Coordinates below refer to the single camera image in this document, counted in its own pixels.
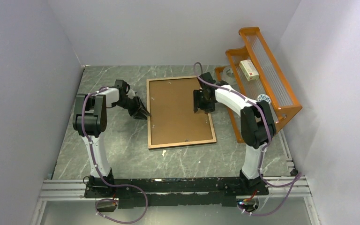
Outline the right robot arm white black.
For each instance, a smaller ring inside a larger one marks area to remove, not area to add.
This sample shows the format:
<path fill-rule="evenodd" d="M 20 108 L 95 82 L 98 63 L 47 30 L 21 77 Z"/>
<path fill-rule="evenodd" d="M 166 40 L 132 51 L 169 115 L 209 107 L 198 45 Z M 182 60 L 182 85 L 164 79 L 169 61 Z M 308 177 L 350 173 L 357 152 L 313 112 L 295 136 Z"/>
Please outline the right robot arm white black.
<path fill-rule="evenodd" d="M 263 147 L 276 134 L 275 123 L 269 103 L 250 99 L 231 87 L 227 82 L 216 82 L 209 72 L 197 77 L 200 84 L 193 91 L 194 112 L 215 111 L 215 104 L 221 103 L 240 117 L 241 137 L 246 144 L 245 161 L 240 171 L 239 189 L 249 195 L 262 182 L 261 164 Z"/>

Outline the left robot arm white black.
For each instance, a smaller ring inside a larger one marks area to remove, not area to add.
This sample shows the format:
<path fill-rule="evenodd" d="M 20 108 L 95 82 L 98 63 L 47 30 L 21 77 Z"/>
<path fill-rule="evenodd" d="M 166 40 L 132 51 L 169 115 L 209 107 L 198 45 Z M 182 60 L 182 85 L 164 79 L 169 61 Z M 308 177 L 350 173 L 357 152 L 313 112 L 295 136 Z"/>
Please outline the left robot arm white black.
<path fill-rule="evenodd" d="M 138 120 L 147 120 L 151 116 L 141 98 L 124 80 L 115 80 L 113 86 L 101 87 L 95 92 L 78 94 L 73 112 L 73 128 L 81 136 L 88 152 L 89 184 L 97 187 L 104 197 L 111 196 L 117 187 L 104 144 L 107 109 L 114 107 L 126 109 L 130 117 Z"/>

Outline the white red medicine box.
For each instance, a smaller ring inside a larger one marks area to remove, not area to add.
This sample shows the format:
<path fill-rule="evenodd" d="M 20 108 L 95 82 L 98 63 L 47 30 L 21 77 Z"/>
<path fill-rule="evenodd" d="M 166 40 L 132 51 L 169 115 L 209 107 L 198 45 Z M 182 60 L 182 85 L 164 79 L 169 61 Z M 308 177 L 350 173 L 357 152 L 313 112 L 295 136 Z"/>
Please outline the white red medicine box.
<path fill-rule="evenodd" d="M 239 67 L 247 81 L 257 80 L 259 78 L 259 73 L 251 60 L 240 61 Z"/>

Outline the orange wooden shelf rack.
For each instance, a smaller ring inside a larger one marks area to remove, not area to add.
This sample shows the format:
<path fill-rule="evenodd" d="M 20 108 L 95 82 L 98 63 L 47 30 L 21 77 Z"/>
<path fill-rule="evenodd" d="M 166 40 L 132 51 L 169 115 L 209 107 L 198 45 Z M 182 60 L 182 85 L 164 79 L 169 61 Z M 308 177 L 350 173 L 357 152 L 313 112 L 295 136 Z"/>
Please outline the orange wooden shelf rack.
<path fill-rule="evenodd" d="M 225 54 L 229 65 L 216 67 L 215 74 L 218 80 L 223 80 L 225 72 L 232 70 L 235 83 L 234 89 L 238 89 L 245 96 L 257 99 L 260 94 L 266 94 L 271 100 L 271 110 L 276 123 L 278 134 L 292 118 L 302 109 L 288 80 L 282 72 L 271 49 L 266 43 L 258 27 L 245 27 L 239 30 L 244 46 L 236 49 L 228 49 Z M 251 60 L 259 77 L 248 81 L 240 68 L 240 62 Z"/>

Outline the blue white ceramic jar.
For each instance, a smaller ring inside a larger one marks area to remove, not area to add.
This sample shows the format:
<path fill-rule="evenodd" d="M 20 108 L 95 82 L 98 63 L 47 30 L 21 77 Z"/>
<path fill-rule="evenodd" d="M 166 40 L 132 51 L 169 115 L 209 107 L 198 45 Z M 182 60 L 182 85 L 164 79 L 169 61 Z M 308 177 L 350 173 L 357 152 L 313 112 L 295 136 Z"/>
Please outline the blue white ceramic jar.
<path fill-rule="evenodd" d="M 266 102 L 268 104 L 271 104 L 271 98 L 266 95 L 266 94 L 260 94 L 257 96 L 257 99 L 256 99 L 257 102 Z"/>

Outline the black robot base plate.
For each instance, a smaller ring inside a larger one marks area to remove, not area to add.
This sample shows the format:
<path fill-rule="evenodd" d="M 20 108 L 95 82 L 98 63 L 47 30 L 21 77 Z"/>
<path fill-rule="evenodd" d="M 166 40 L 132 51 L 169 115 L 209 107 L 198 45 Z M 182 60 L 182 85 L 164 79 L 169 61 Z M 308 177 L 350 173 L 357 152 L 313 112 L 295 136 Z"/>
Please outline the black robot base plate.
<path fill-rule="evenodd" d="M 252 195 L 268 195 L 264 182 L 246 188 L 240 177 L 114 179 L 117 187 L 85 183 L 85 198 L 115 198 L 119 209 L 148 206 L 211 205 L 232 207 Z"/>

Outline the aluminium rail frame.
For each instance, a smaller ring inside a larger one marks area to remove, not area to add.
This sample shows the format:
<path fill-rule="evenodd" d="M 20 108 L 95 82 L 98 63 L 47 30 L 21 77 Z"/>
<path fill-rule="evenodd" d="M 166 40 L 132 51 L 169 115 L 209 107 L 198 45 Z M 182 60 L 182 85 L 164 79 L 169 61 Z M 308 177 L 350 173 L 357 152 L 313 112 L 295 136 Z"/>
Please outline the aluminium rail frame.
<path fill-rule="evenodd" d="M 312 224 L 320 224 L 306 177 L 296 170 L 284 132 L 279 139 L 285 152 L 289 176 L 266 177 L 256 187 L 247 187 L 241 177 L 121 179 L 122 188 L 94 187 L 83 180 L 45 180 L 31 223 L 38 225 L 48 202 L 93 201 L 98 209 L 135 207 L 221 205 L 234 206 L 255 199 L 257 213 L 268 200 L 301 197 Z"/>

